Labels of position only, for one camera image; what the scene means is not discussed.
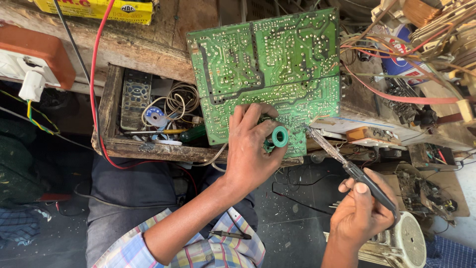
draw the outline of solder wire spool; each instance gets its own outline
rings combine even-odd
[[[273,133],[266,138],[263,148],[267,153],[270,153],[274,147],[286,146],[286,144],[288,144],[288,140],[288,130],[285,127],[279,125],[273,130]]]
[[[154,126],[165,126],[168,122],[167,117],[164,115],[161,109],[158,107],[152,106],[147,109],[145,113],[147,122]]]

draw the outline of hand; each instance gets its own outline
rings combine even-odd
[[[365,168],[364,172],[384,191],[398,211],[397,197],[383,176],[368,168]],[[390,227],[394,218],[390,210],[375,201],[364,183],[356,183],[353,178],[349,178],[339,185],[339,191],[342,193],[349,189],[349,194],[339,204],[330,220],[329,235],[340,243],[352,245],[352,248],[358,251],[371,237]]]
[[[242,197],[260,186],[277,170],[288,149],[286,145],[275,147],[271,153],[266,153],[263,148],[266,137],[282,124],[273,120],[258,124],[259,117],[264,113],[272,118],[279,115],[267,103],[252,103],[236,106],[235,112],[230,116],[228,161],[224,178],[234,187],[235,193]]]

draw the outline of person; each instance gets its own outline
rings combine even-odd
[[[279,168],[288,148],[264,151],[265,138],[280,123],[258,124],[262,114],[278,116],[265,103],[235,107],[229,118],[226,172],[210,169],[200,193],[180,208],[165,163],[118,170],[97,157],[91,194],[117,205],[89,201],[88,267],[261,267],[266,249],[256,235],[253,190]],[[384,179],[369,169],[365,172],[397,204]],[[360,246],[393,223],[392,213],[374,201],[365,184],[350,178],[339,186],[341,192],[348,190],[331,218],[325,268],[357,267]],[[248,237],[221,237],[210,231]]]

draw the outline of white plug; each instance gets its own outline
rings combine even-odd
[[[25,75],[25,79],[18,96],[25,101],[32,100],[34,102],[39,102],[41,93],[45,87],[45,83],[46,80],[43,75],[35,71],[28,71]]]

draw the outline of small circuit board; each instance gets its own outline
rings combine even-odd
[[[285,157],[307,153],[302,123],[339,114],[337,8],[189,32],[187,42],[210,145],[228,142],[244,103],[276,108],[291,132]]]

